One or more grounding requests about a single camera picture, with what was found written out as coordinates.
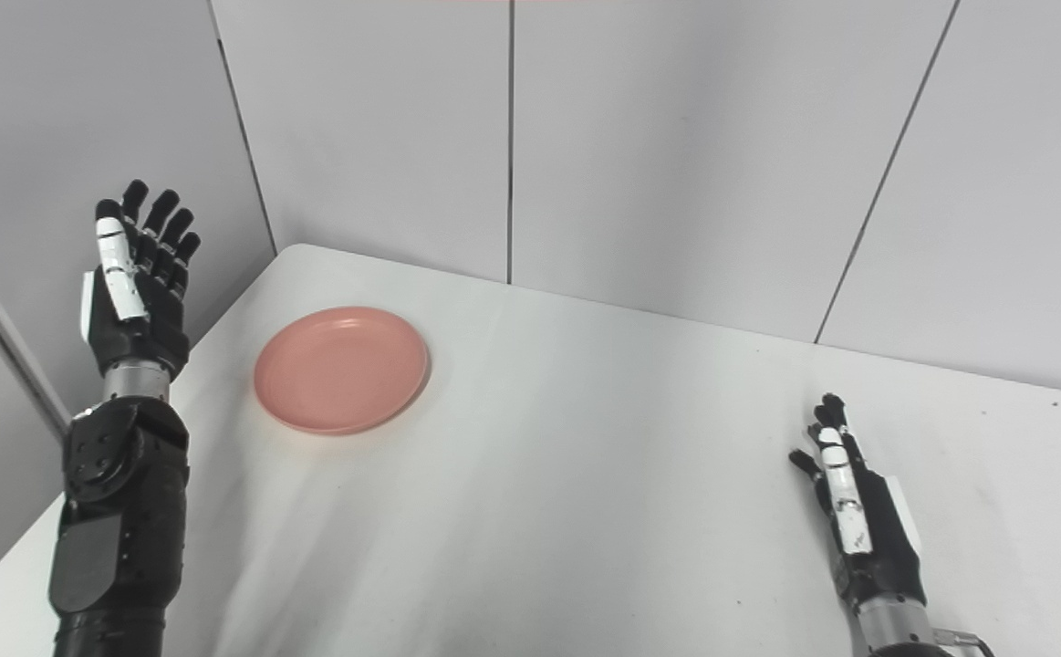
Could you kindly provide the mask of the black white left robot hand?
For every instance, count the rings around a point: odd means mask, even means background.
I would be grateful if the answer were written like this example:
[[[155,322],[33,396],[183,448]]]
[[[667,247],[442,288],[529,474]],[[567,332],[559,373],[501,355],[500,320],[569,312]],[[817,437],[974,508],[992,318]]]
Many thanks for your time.
[[[191,357],[184,326],[189,265],[201,248],[195,220],[175,191],[150,197],[146,181],[95,205],[98,265],[81,288],[81,334],[103,377],[126,361],[155,363],[169,379]]]

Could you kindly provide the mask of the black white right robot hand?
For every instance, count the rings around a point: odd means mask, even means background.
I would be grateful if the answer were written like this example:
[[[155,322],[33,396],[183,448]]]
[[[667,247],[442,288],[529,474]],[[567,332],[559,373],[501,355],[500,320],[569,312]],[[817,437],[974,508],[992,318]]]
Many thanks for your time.
[[[813,450],[793,465],[808,478],[833,538],[838,595],[851,609],[879,597],[927,603],[909,512],[892,478],[873,470],[848,423],[847,408],[827,392],[806,427]]]

